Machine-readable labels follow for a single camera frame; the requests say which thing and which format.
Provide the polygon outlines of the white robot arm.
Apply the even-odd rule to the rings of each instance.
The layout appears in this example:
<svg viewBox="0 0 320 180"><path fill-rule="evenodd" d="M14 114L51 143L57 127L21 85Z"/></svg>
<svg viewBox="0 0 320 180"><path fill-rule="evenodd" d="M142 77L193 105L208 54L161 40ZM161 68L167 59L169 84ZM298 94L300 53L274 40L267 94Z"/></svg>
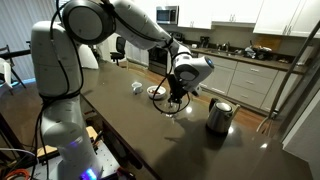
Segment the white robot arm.
<svg viewBox="0 0 320 180"><path fill-rule="evenodd" d="M62 157L48 177L99 180L103 165L92 147L80 108L83 73L77 45L95 45L116 33L140 49L167 50L174 69L169 75L174 102L188 92L196 95L214 64L207 57L192 57L187 47L131 0L68 0L56 7L55 14L60 21L39 21L31 31L34 73L43 101L37 127L43 142L55 147Z"/></svg>

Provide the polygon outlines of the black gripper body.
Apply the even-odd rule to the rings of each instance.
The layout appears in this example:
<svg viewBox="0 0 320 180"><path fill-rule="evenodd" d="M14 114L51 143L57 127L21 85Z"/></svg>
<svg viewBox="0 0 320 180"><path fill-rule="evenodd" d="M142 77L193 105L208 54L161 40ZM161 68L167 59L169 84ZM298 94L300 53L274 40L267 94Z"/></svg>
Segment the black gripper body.
<svg viewBox="0 0 320 180"><path fill-rule="evenodd" d="M181 84L176 80L173 74L168 76L168 83L170 86L170 98L169 102L181 104L182 97L187 94L187 91L183 89Z"/></svg>

